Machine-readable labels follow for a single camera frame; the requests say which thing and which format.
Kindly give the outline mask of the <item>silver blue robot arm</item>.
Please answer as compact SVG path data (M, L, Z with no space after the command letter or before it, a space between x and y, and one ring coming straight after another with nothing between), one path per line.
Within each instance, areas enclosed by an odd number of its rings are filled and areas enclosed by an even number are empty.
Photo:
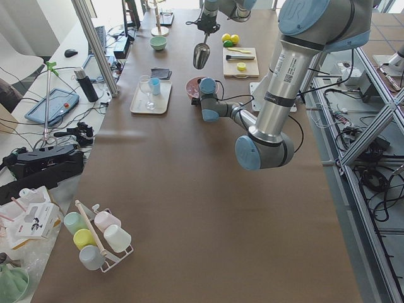
M286 1L278 17L280 34L271 69L257 87L263 92L257 117L242 105L221 102L212 78L200 81L203 120L229 117L246 129L235 142L237 161L244 169L281 167L292 159L294 145L282 127L313 57L366 44L372 10L372 1Z
M229 20L245 22L250 18L256 0L206 0L203 1L201 16L196 20L198 30L205 34L215 33L220 29L217 14L223 13Z

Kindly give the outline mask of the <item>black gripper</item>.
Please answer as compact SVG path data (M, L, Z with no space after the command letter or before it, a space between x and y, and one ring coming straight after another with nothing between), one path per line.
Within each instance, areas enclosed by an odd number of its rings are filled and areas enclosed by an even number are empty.
M200 99L198 99L198 98L192 98L192 99L191 99L191 104L192 104L192 105L199 105L199 104L200 104Z
M201 17L197 20L197 28L205 33L215 33L219 31L220 24L215 17Z

